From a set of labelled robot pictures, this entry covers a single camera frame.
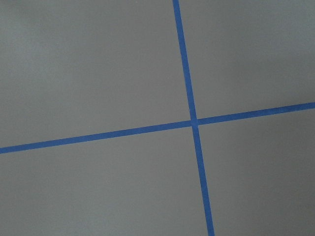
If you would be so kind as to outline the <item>blue tape grid lines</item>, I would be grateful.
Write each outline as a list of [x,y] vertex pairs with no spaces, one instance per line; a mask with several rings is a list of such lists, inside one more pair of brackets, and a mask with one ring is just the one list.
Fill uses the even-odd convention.
[[200,188],[201,188],[201,193],[202,193],[203,208],[205,212],[207,233],[208,235],[213,236],[215,235],[215,229],[214,229],[212,212],[211,212],[211,203],[210,203],[210,197],[209,197],[209,191],[208,191],[208,185],[207,185],[207,179],[206,179],[199,126],[213,124],[213,123],[222,123],[222,122],[233,121],[233,120],[272,116],[272,115],[291,113],[291,112],[297,112],[297,111],[302,111],[302,110],[311,110],[311,109],[314,109],[315,104],[313,102],[310,102],[310,103],[281,106],[281,107],[268,108],[268,109],[262,109],[262,110],[256,110],[256,111],[214,116],[214,117],[208,117],[208,118],[198,118],[197,112],[196,112],[194,94],[193,94],[193,86],[192,86],[192,80],[191,80],[191,75],[190,75],[190,69],[189,69],[189,60],[188,60],[188,55],[187,55],[185,33],[184,33],[181,10],[180,10],[180,2],[178,0],[174,0],[172,3],[173,3],[173,9],[174,9],[174,18],[175,18],[177,37],[178,37],[178,42],[179,42],[179,49],[180,49],[180,54],[181,54],[183,75],[184,75],[184,80],[185,80],[185,89],[186,89],[187,100],[188,100],[189,115],[190,115],[189,120],[151,125],[151,126],[144,126],[144,127],[137,127],[137,128],[131,128],[131,129],[125,129],[125,130],[117,130],[117,131],[111,131],[111,132],[105,132],[105,133],[97,133],[97,134],[83,135],[83,136],[77,136],[77,137],[63,138],[63,139],[57,139],[57,140],[35,142],[35,143],[22,144],[22,145],[16,145],[16,146],[2,147],[0,149],[0,152],[1,154],[5,154],[5,153],[12,153],[12,152],[27,151],[27,150],[32,150],[32,149],[49,148],[49,147],[63,146],[63,145],[69,145],[69,144],[84,143],[84,142],[90,142],[90,141],[96,141],[96,140],[105,140],[105,139],[112,139],[116,137],[125,137],[125,136],[138,135],[138,134],[144,134],[144,133],[153,133],[153,132],[158,132],[158,131],[163,131],[163,130],[173,130],[173,129],[190,127],[192,129],[192,135],[193,135],[193,141],[194,141],[194,149],[195,149],[195,154],[196,154],[198,175],[199,175]]

